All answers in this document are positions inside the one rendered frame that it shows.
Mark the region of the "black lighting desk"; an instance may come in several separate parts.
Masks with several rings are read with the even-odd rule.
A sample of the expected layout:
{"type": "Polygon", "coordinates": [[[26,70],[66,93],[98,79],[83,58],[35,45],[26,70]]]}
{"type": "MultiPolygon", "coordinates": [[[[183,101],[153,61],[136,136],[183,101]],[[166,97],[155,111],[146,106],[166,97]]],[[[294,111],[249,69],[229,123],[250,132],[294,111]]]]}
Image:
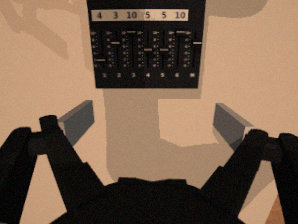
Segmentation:
{"type": "Polygon", "coordinates": [[[205,6],[87,0],[96,89],[198,89],[205,6]]]}

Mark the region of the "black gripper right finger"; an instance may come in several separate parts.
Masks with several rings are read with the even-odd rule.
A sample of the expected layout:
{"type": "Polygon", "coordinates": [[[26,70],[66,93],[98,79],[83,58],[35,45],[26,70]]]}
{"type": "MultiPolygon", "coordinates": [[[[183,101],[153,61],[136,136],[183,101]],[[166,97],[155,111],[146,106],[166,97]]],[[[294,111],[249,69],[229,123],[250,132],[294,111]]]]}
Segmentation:
{"type": "Polygon", "coordinates": [[[228,224],[232,214],[238,217],[261,160],[271,162],[285,224],[298,224],[298,137],[268,137],[223,103],[215,105],[213,126],[235,152],[184,203],[175,224],[228,224]]]}

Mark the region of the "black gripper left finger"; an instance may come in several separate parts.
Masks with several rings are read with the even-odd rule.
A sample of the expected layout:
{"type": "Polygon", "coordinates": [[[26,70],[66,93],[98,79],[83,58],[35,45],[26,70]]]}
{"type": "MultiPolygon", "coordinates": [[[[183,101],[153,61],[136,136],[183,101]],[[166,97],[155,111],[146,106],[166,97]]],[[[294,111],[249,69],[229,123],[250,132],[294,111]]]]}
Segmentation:
{"type": "Polygon", "coordinates": [[[93,125],[93,100],[62,117],[39,118],[41,131],[13,130],[0,147],[0,224],[19,224],[38,155],[47,154],[66,210],[79,224],[128,224],[128,214],[74,146],[93,125]],[[71,205],[70,205],[71,204],[71,205]]]}

